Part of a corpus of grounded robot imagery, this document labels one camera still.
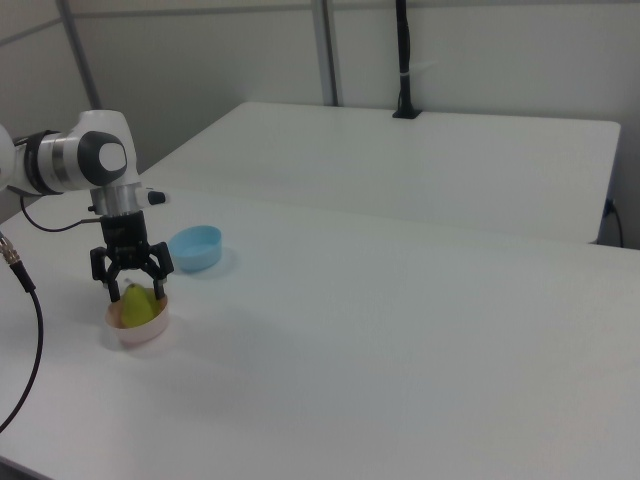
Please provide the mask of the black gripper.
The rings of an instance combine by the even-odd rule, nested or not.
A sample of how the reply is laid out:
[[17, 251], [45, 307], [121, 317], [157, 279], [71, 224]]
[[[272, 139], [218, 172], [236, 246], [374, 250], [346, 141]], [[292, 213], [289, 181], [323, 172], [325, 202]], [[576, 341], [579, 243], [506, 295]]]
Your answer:
[[121, 269], [141, 269], [152, 279], [155, 298], [164, 299], [164, 285], [174, 265], [166, 242], [148, 243], [143, 212], [103, 216], [100, 224], [106, 248], [90, 251], [91, 272], [108, 290], [110, 301], [120, 300], [117, 277]]

